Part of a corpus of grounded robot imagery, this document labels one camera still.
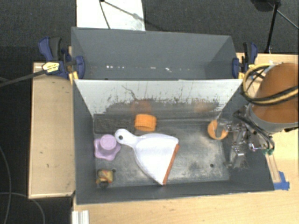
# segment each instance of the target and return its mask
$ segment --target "purple cup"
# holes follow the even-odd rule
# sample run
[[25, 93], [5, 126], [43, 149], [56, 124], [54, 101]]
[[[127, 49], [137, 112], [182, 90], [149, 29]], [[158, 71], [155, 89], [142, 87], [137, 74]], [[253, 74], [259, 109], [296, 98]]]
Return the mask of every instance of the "purple cup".
[[99, 159], [112, 161], [120, 149], [120, 144], [111, 134], [105, 134], [100, 139], [94, 140], [94, 156]]

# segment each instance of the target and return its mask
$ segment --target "black floor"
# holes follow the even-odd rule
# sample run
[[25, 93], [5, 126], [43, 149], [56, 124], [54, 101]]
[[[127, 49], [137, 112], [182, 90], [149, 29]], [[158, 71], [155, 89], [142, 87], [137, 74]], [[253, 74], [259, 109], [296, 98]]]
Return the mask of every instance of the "black floor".
[[[142, 0], [146, 30], [231, 35], [235, 49], [244, 41], [266, 48], [272, 8], [266, 0]], [[0, 0], [0, 77], [17, 78], [31, 72], [42, 59], [37, 42], [60, 36], [71, 44], [70, 27], [76, 25], [76, 0]], [[298, 25], [299, 0], [282, 0], [279, 10]], [[298, 54], [298, 30], [277, 15], [273, 53]], [[26, 195], [30, 135], [30, 81], [0, 88], [0, 146], [9, 163], [12, 191]], [[0, 192], [8, 191], [5, 163], [0, 157]], [[7, 195], [0, 195], [0, 223]], [[46, 223], [70, 222], [71, 199], [38, 200]], [[13, 196], [9, 224], [43, 223], [37, 206]]]

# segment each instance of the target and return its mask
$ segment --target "blue clamp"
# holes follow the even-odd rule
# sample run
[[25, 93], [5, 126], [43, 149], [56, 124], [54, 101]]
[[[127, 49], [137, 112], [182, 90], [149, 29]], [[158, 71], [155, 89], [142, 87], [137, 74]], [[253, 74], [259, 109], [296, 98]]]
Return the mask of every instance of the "blue clamp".
[[71, 55], [67, 52], [66, 49], [61, 49], [60, 52], [63, 55], [63, 61], [59, 59], [59, 48], [60, 48], [59, 37], [50, 38], [48, 36], [44, 37], [38, 42], [38, 48], [40, 53], [46, 58], [47, 62], [55, 61], [59, 63], [59, 69], [56, 71], [47, 72], [45, 70], [46, 75], [55, 75], [62, 77], [64, 79], [69, 78], [69, 71], [67, 70], [67, 66], [70, 64], [72, 67], [76, 67], [76, 71], [78, 73], [78, 78], [82, 79], [85, 73], [85, 63], [82, 56], [75, 57], [75, 60], [72, 62]]
[[275, 190], [286, 190], [288, 191], [289, 188], [290, 188], [290, 182], [286, 182], [285, 181], [285, 175], [283, 172], [279, 172], [279, 176], [280, 176], [280, 179], [281, 179], [281, 182], [277, 182], [277, 183], [274, 183], [274, 189]]
[[250, 64], [254, 64], [258, 50], [257, 46], [253, 42], [244, 42], [244, 53], [245, 56], [242, 56], [242, 63], [238, 58], [234, 58], [232, 62], [232, 74], [234, 78], [238, 78], [239, 72], [245, 73]]

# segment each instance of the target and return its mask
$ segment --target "orange object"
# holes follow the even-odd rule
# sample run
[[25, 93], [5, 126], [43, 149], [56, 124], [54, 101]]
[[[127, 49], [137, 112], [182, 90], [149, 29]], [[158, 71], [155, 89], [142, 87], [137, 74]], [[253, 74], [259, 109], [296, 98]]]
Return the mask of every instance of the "orange object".
[[211, 123], [207, 126], [207, 132], [208, 134], [210, 135], [210, 137], [214, 140], [222, 140], [224, 139], [227, 135], [228, 135], [228, 132], [225, 131], [225, 130], [222, 130], [221, 132], [221, 136], [220, 137], [216, 137], [216, 133], [215, 133], [215, 130], [218, 126], [218, 123], [217, 123], [217, 120], [212, 120]]
[[135, 117], [135, 129], [141, 131], [154, 131], [156, 129], [157, 119], [149, 114], [137, 114]]
[[170, 161], [170, 163], [169, 163], [168, 169], [167, 169], [167, 171], [166, 171], [166, 174], [165, 174], [165, 177], [164, 177], [164, 180], [163, 180], [163, 185], [166, 185], [166, 182], [167, 182], [167, 179], [168, 179], [168, 176], [169, 176], [171, 167], [172, 167], [172, 165], [173, 165], [174, 159], [175, 159], [175, 157], [176, 157], [176, 155], [177, 155], [178, 149], [179, 149], [179, 145], [177, 144], [177, 145], [176, 145], [176, 148], [174, 149], [174, 152], [173, 152], [171, 161]]

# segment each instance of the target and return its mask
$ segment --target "yellow label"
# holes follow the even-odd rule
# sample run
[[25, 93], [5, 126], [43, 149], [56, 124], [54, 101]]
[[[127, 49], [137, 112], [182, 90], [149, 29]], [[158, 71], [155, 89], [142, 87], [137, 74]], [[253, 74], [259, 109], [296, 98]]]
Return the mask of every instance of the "yellow label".
[[48, 72], [53, 72], [59, 70], [59, 63], [58, 62], [47, 62], [42, 66], [43, 70]]
[[241, 72], [239, 72], [238, 79], [243, 79], [243, 78], [244, 78], [244, 76], [245, 76], [245, 74], [244, 74], [244, 73], [241, 73]]

